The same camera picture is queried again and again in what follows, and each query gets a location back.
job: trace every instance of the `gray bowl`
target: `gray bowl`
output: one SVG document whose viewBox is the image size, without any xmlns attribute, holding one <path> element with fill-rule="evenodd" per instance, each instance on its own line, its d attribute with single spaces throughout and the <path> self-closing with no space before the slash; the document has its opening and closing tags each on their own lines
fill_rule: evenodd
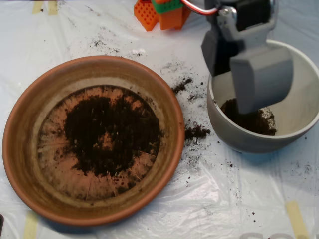
<svg viewBox="0 0 319 239">
<path fill-rule="evenodd" d="M 287 44 L 268 40 L 270 45 L 287 47 L 293 57 L 294 78 L 287 97 L 269 109 L 275 117 L 277 133 L 266 136 L 250 132 L 232 122 L 220 109 L 226 100 L 235 98 L 231 72 L 210 77 L 207 108 L 217 136 L 239 152 L 267 153 L 295 141 L 319 119 L 319 70 L 301 51 Z"/>
</svg>

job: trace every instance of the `pot rim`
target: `pot rim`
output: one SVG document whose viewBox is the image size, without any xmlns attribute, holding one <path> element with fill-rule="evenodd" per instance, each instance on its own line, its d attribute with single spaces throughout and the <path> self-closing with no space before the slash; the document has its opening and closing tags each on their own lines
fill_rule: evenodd
<svg viewBox="0 0 319 239">
<path fill-rule="evenodd" d="M 294 51 L 295 53 L 297 53 L 301 58 L 303 58 L 311 67 L 312 69 L 315 71 L 317 78 L 319 80 L 319 69 L 317 68 L 317 66 L 314 64 L 314 62 L 303 52 L 301 52 L 300 50 L 294 48 L 291 45 L 288 45 L 286 43 L 283 42 L 279 42 L 279 41 L 275 41 L 275 40 L 267 40 L 267 43 L 272 43 L 275 45 L 279 45 L 279 46 L 284 46 L 292 51 Z M 212 88 L 212 76 L 209 76 L 209 80 L 208 80 L 208 89 L 210 91 L 210 95 L 211 95 L 211 100 L 214 100 L 214 93 L 213 93 L 213 88 Z M 227 120 L 230 124 L 232 124 L 234 127 L 236 127 L 237 129 L 239 129 L 240 131 L 246 133 L 246 134 L 250 134 L 251 136 L 254 137 L 258 137 L 258 138 L 267 138 L 267 139 L 287 139 L 287 138 L 293 138 L 296 137 L 298 135 L 302 135 L 305 132 L 307 132 L 310 128 L 312 128 L 316 122 L 319 120 L 319 111 L 317 112 L 316 116 L 314 117 L 314 119 L 307 124 L 307 126 L 303 127 L 302 129 L 293 132 L 293 133 L 289 133 L 286 135 L 279 135 L 279 136 L 268 136 L 268 135 L 263 135 L 263 134 L 258 134 L 258 133 L 254 133 L 251 131 L 248 131 L 242 127 L 240 127 L 239 125 L 235 124 L 233 121 L 231 121 L 225 114 L 224 112 L 220 109 L 220 107 L 217 105 L 216 102 L 214 102 L 215 107 L 217 108 L 218 112 L 224 117 L 225 120 Z"/>
<path fill-rule="evenodd" d="M 104 60 L 104 61 L 116 61 L 119 63 L 125 63 L 125 64 L 130 64 L 131 66 L 134 66 L 138 68 L 140 71 L 144 71 L 147 74 L 149 74 L 150 78 L 152 78 L 154 81 L 157 81 L 160 83 L 166 93 L 167 96 L 170 98 L 170 101 L 174 107 L 174 111 L 176 112 L 176 118 L 177 118 L 177 123 L 179 125 L 178 132 L 177 132 L 177 147 L 175 149 L 175 152 L 173 154 L 173 157 L 171 159 L 170 165 L 168 166 L 166 172 L 164 173 L 163 177 L 161 180 L 155 185 L 154 188 L 152 188 L 143 198 L 141 198 L 139 201 L 136 203 L 130 205 L 129 207 L 125 208 L 124 210 L 121 210 L 119 212 L 116 212 L 111 215 L 106 215 L 102 217 L 97 217 L 97 218 L 91 218 L 91 219 L 77 219 L 77 218 L 71 218 L 68 216 L 60 216 L 55 214 L 54 212 L 47 211 L 46 208 L 39 206 L 37 203 L 35 203 L 32 200 L 32 197 L 28 196 L 26 193 L 24 193 L 19 186 L 19 183 L 16 181 L 16 179 L 13 176 L 13 171 L 12 167 L 10 166 L 10 158 L 9 158 L 9 153 L 8 153 L 8 137 L 11 132 L 12 128 L 12 120 L 15 117 L 18 117 L 18 108 L 21 102 L 24 101 L 24 99 L 29 96 L 30 94 L 32 95 L 32 92 L 40 82 L 45 81 L 47 77 L 50 75 L 54 74 L 57 71 L 63 70 L 64 67 L 68 67 L 71 65 L 75 65 L 78 63 L 85 63 L 85 62 L 90 62 L 90 61 L 96 61 L 96 60 Z M 181 153 L 183 150 L 184 146 L 184 119 L 183 119 L 183 114 L 182 110 L 180 108 L 180 105 L 177 101 L 176 96 L 174 95 L 173 91 L 169 87 L 169 85 L 163 80 L 162 77 L 160 77 L 157 73 L 149 69 L 148 67 L 135 62 L 133 60 L 125 59 L 122 57 L 116 57 L 116 56 L 88 56 L 88 57 L 82 57 L 78 59 L 74 59 L 65 63 L 62 63 L 48 72 L 44 73 L 42 76 L 40 76 L 38 79 L 36 79 L 19 97 L 17 102 L 15 103 L 9 118 L 7 120 L 7 123 L 5 125 L 4 129 L 4 134 L 3 134 L 3 141 L 2 141 L 2 157 L 3 157 L 3 164 L 4 164 L 4 169 L 7 174 L 7 177 L 9 179 L 9 182 L 15 192 L 18 194 L 18 196 L 24 201 L 25 204 L 27 204 L 31 209 L 36 211 L 38 214 L 41 216 L 44 216 L 52 221 L 70 225 L 70 226 L 97 226 L 101 224 L 106 224 L 106 223 L 111 223 L 118 221 L 120 219 L 126 218 L 145 205 L 147 205 L 152 199 L 155 198 L 155 196 L 166 186 L 166 184 L 169 182 L 171 177 L 173 176 L 177 165 L 179 163 Z"/>
</svg>

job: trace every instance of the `plastic tarp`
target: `plastic tarp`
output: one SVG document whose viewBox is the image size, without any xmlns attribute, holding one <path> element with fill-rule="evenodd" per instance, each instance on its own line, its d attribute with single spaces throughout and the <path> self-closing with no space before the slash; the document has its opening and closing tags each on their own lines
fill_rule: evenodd
<svg viewBox="0 0 319 239">
<path fill-rule="evenodd" d="M 92 55 L 140 62 L 171 87 L 192 78 L 177 99 L 186 125 L 201 124 L 211 130 L 210 135 L 185 144 L 173 178 L 149 205 L 121 222 L 86 229 L 42 217 L 30 224 L 31 209 L 12 189 L 1 161 L 1 238 L 294 238 L 285 207 L 290 201 L 298 203 L 310 238 L 316 238 L 319 125 L 274 153 L 231 150 L 214 134 L 206 108 L 209 73 L 200 45 L 209 24 L 192 14 L 182 31 L 160 31 L 156 26 L 145 32 L 134 17 L 134 4 L 133 0 L 62 0 L 57 15 L 49 15 L 48 2 L 43 12 L 32 14 L 32 1 L 0 1 L 1 135 L 16 100 L 37 77 L 63 62 Z M 296 47 L 319 66 L 319 1 L 279 4 L 277 28 L 270 38 Z"/>
</svg>

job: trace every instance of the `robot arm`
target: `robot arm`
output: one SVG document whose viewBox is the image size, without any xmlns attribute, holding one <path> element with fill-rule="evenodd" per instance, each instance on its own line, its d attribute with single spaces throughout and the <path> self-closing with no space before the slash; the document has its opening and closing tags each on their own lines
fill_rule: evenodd
<svg viewBox="0 0 319 239">
<path fill-rule="evenodd" d="M 266 42 L 276 25 L 275 0 L 205 0 L 210 10 L 204 11 L 186 6 L 208 16 L 212 28 L 202 44 L 204 59 L 212 76 L 231 71 L 240 113 L 287 96 L 293 79 L 292 57 L 287 48 Z"/>
</svg>

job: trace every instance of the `soil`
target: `soil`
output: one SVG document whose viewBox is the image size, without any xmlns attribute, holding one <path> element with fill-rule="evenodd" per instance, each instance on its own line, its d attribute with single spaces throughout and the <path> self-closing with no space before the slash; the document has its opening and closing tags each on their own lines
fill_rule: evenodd
<svg viewBox="0 0 319 239">
<path fill-rule="evenodd" d="M 193 82 L 193 80 L 191 78 L 188 78 L 188 79 L 184 78 L 183 82 L 179 83 L 177 86 L 173 87 L 171 90 L 175 94 L 177 94 L 180 91 L 184 91 L 186 89 L 185 85 L 187 85 L 187 84 L 189 84 L 191 82 Z"/>
<path fill-rule="evenodd" d="M 159 119 L 140 96 L 126 89 L 123 92 L 114 103 L 92 96 L 67 113 L 64 130 L 71 142 L 69 150 L 78 158 L 74 168 L 85 175 L 92 171 L 96 176 L 108 172 L 114 176 L 131 167 L 140 152 L 157 156 Z M 133 110 L 128 97 L 142 105 Z"/>
<path fill-rule="evenodd" d="M 237 109 L 236 99 L 227 100 L 221 107 L 224 114 L 235 124 L 254 133 L 274 136 L 277 130 L 273 127 L 274 115 L 264 117 L 264 112 L 258 110 L 246 115 L 241 115 Z"/>
<path fill-rule="evenodd" d="M 197 125 L 194 128 L 189 127 L 185 129 L 185 140 L 205 138 L 207 134 L 210 134 L 210 130 L 202 128 L 201 125 Z"/>
</svg>

